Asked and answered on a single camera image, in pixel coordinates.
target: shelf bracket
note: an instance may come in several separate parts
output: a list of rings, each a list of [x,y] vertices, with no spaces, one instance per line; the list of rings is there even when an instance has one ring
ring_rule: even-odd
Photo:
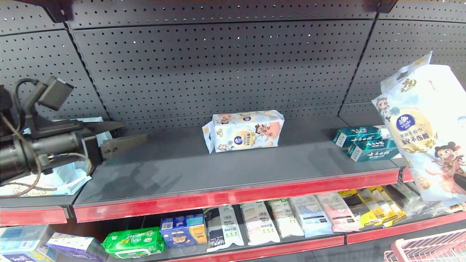
[[[388,14],[391,12],[398,0],[380,0],[379,13]]]
[[[70,8],[71,1],[61,1],[61,0],[16,0],[18,2],[23,2],[26,4],[33,4],[40,6],[48,14],[53,23],[63,23],[68,19],[65,16],[67,9],[64,10],[64,7]]]

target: red shelf edge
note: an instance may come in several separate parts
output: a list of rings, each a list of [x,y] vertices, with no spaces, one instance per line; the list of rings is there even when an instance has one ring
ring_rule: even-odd
[[[414,231],[442,226],[445,224],[466,220],[466,212],[450,214],[446,216],[436,217],[425,221],[409,223],[405,225],[393,226],[390,228],[382,228],[366,232],[349,234],[346,236],[348,244],[361,243],[375,239],[390,237],[399,234],[411,233]]]
[[[74,205],[79,223],[395,184],[399,170],[121,203]]]
[[[408,168],[405,168],[403,170],[403,182],[406,183],[406,182],[413,182],[413,181],[414,179],[411,176],[411,172],[409,172]]]
[[[24,226],[67,223],[63,208],[42,210],[0,209],[0,226]]]
[[[263,248],[251,248],[225,253],[217,253],[211,255],[202,255],[196,257],[188,257],[171,260],[173,262],[231,262],[244,261],[250,259],[258,259],[263,257],[271,257],[277,255],[286,255],[304,251],[311,251],[321,248],[331,248],[344,244],[344,235],[334,236],[330,238],[315,239],[309,241],[300,241],[289,244],[281,244],[279,246],[269,246]]]

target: pink package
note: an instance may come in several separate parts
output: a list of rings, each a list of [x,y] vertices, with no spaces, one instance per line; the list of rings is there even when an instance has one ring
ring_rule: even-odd
[[[332,221],[333,232],[359,231],[359,223],[338,192],[322,193],[316,196]]]

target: pink shopping basket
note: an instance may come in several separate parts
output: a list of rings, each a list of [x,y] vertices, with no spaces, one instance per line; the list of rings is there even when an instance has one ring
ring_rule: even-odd
[[[384,257],[387,262],[466,262],[466,229],[398,239]]]

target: perforated pegboard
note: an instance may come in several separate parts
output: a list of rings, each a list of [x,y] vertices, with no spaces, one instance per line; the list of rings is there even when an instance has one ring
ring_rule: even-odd
[[[341,104],[370,21],[75,31],[114,119]]]
[[[45,82],[50,75],[75,86],[59,111],[37,106],[44,117],[107,117],[66,31],[2,36],[0,46],[0,84],[8,90],[11,91],[12,85],[20,78],[30,77]],[[31,84],[22,85],[20,99],[24,99],[32,88]]]
[[[366,103],[346,103],[340,110],[340,115],[371,113],[377,111],[372,102]]]
[[[293,109],[277,109],[285,119],[295,117],[311,117],[322,115],[336,115],[340,105],[301,107]],[[191,117],[172,117],[165,119],[145,119],[125,121],[124,135],[150,133],[157,129],[179,128],[187,126],[202,126],[212,120],[212,115],[199,115]]]
[[[63,23],[54,24],[42,7],[22,2],[0,1],[0,35],[61,29]]]
[[[345,103],[371,101],[382,80],[429,51],[431,63],[450,66],[466,88],[466,24],[377,21]]]
[[[222,0],[222,1],[74,1],[72,28],[155,24],[256,22],[316,19],[372,19],[377,1]]]
[[[398,0],[380,19],[429,20],[466,23],[465,0]]]

